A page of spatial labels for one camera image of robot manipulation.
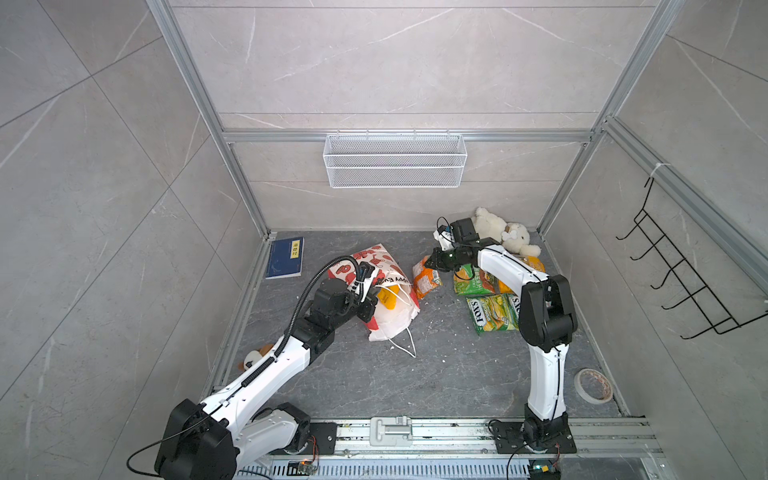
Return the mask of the green snack bag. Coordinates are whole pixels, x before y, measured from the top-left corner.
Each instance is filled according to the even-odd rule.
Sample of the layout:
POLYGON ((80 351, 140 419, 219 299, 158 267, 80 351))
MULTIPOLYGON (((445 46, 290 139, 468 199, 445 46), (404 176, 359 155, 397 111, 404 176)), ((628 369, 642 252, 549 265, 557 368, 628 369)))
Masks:
POLYGON ((488 296, 498 293, 496 278, 471 264, 454 272, 454 292, 459 296, 488 296))

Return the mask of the orange snack packet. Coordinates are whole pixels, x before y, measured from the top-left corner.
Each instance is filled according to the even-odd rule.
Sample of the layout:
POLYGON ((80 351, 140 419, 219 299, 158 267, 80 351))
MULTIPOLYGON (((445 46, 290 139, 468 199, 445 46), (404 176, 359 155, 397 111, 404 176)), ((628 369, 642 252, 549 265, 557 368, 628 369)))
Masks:
POLYGON ((439 272, 426 266, 430 256, 424 256, 412 267, 413 288, 419 300, 442 285, 439 272))

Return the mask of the red white paper gift bag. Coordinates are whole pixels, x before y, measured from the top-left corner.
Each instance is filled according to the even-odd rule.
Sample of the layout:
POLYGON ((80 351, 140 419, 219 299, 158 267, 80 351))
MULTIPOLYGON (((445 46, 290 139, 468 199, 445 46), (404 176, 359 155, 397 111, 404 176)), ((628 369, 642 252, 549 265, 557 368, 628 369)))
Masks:
POLYGON ((410 326, 420 312, 420 305, 411 281, 381 243, 354 253, 353 257, 359 264, 365 262, 374 267, 372 278, 363 283, 378 301, 371 319, 365 321, 369 341, 388 341, 416 358, 410 326))

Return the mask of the small yellow snack packet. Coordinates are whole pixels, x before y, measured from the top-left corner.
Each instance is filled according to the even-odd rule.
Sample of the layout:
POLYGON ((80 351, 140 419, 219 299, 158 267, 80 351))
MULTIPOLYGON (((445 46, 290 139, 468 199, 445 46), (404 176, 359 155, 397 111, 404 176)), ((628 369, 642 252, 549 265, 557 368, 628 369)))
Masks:
POLYGON ((398 285, 384 285, 377 294, 379 303, 387 310, 394 310, 398 304, 400 288, 398 285))

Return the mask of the Fox's spring tea bag green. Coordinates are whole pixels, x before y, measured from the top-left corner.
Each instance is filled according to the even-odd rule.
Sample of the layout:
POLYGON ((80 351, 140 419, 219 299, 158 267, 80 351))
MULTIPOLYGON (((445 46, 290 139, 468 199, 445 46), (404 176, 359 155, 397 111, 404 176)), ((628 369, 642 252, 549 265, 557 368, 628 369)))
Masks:
POLYGON ((507 300, 507 294, 466 299, 470 316, 478 335, 495 331, 516 331, 514 312, 507 300))

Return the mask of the yellow snack bag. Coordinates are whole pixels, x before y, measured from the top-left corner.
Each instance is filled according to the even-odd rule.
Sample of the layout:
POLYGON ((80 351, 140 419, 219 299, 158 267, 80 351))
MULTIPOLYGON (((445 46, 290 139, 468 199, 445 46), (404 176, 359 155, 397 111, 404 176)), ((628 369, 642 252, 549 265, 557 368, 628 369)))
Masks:
MULTIPOLYGON (((527 269, 531 270, 533 273, 536 273, 537 275, 546 273, 546 266, 537 257, 514 256, 514 259, 515 259, 514 263, 517 265, 518 270, 521 269, 520 264, 522 264, 527 269)), ((495 276, 495 278, 497 280, 499 293, 513 294, 513 295, 518 295, 520 293, 522 287, 514 288, 512 285, 505 282, 501 277, 495 276)))

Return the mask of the Fox's mint candy bag teal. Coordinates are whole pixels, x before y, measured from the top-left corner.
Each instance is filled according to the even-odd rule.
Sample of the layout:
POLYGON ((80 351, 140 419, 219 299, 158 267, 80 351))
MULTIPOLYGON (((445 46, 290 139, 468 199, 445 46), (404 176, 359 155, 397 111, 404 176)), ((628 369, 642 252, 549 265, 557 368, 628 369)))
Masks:
POLYGON ((510 307, 513 309, 514 312, 514 325, 515 328, 519 328, 519 318, 520 318, 520 298, 513 293, 507 294, 507 300, 510 304, 510 307))

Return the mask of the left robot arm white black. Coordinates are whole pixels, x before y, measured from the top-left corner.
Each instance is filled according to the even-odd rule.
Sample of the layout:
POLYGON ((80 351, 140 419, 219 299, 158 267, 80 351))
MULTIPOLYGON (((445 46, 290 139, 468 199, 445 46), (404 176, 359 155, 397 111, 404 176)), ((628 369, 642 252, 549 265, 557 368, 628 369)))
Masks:
POLYGON ((244 466, 277 450, 300 451, 310 418, 284 403, 264 406, 357 317, 369 322, 378 303, 375 281, 325 279, 303 298, 286 333, 265 357, 199 403, 184 400, 171 412, 154 463, 163 479, 231 479, 244 466))

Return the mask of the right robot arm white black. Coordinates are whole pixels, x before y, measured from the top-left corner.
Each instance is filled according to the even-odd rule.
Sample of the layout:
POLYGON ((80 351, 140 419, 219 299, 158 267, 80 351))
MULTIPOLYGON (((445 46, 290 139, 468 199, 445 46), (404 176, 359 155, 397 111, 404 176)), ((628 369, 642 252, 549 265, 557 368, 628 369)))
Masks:
POLYGON ((428 268, 456 272, 471 265, 493 275, 517 295, 518 329, 531 359, 522 437, 528 449, 546 450, 568 428, 565 363, 578 328, 568 280, 534 269, 492 238, 480 238, 469 218, 447 225, 438 223, 434 237, 439 245, 426 262, 428 268))

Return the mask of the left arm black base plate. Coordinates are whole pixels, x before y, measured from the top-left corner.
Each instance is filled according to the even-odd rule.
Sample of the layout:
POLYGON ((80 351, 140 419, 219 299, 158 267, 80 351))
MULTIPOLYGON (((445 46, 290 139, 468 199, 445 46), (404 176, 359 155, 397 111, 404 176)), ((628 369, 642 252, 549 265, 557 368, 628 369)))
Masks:
POLYGON ((331 455, 335 452, 337 431, 338 424, 335 422, 302 423, 281 452, 289 455, 331 455))

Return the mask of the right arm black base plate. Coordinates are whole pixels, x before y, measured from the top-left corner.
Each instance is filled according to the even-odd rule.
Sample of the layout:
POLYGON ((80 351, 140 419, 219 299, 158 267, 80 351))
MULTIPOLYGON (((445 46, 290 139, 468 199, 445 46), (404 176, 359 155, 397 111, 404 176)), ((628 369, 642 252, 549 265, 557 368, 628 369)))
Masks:
POLYGON ((522 422, 492 419, 486 424, 488 433, 500 454, 575 454, 577 447, 567 420, 539 422, 527 418, 522 422))

